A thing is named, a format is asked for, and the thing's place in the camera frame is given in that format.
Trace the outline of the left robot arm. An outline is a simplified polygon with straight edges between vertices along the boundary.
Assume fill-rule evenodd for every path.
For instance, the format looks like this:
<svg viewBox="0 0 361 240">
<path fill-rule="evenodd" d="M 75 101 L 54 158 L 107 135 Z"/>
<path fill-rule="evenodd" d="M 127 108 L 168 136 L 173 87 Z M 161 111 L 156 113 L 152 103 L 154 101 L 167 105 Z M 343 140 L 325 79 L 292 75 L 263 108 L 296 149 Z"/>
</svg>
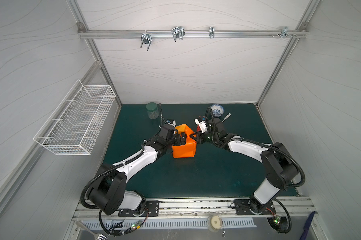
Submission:
<svg viewBox="0 0 361 240">
<path fill-rule="evenodd" d="M 142 215 L 146 199 L 137 192 L 127 191 L 128 181 L 161 158 L 172 146 L 185 143 L 185 133 L 171 124 L 161 126 L 159 132 L 148 141 L 145 140 L 135 154 L 112 165 L 101 165 L 95 177 L 84 186 L 80 195 L 81 205 L 87 209 L 100 210 L 108 216 L 120 210 Z"/>
</svg>

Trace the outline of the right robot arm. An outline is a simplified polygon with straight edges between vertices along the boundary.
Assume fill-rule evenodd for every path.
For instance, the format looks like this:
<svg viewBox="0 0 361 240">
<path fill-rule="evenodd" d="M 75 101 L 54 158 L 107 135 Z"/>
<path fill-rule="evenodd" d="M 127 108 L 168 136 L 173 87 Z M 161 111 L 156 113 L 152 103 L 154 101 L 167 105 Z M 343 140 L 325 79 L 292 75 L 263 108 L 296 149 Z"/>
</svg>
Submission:
<svg viewBox="0 0 361 240">
<path fill-rule="evenodd" d="M 199 131 L 190 137 L 197 143 L 211 142 L 220 149 L 245 155 L 263 165 L 265 179 L 246 204 L 252 213 L 262 213 L 266 205 L 282 190 L 300 187 L 305 183 L 306 177 L 302 167 L 282 143 L 264 144 L 228 133 L 218 118 L 199 117 L 194 122 L 198 125 Z"/>
</svg>

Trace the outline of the orange wrapping paper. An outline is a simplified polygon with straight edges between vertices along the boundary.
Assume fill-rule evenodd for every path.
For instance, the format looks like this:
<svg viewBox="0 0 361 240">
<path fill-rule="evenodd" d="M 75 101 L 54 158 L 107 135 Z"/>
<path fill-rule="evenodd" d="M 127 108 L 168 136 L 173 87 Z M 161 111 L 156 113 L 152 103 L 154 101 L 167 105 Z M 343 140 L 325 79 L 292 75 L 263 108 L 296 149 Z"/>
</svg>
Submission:
<svg viewBox="0 0 361 240">
<path fill-rule="evenodd" d="M 176 135 L 176 142 L 172 146 L 173 158 L 193 158 L 196 153 L 196 142 L 189 137 L 190 134 L 194 133 L 192 129 L 186 124 L 179 125 L 176 127 L 178 134 Z M 180 133 L 185 132 L 187 135 L 186 145 L 180 146 Z"/>
</svg>

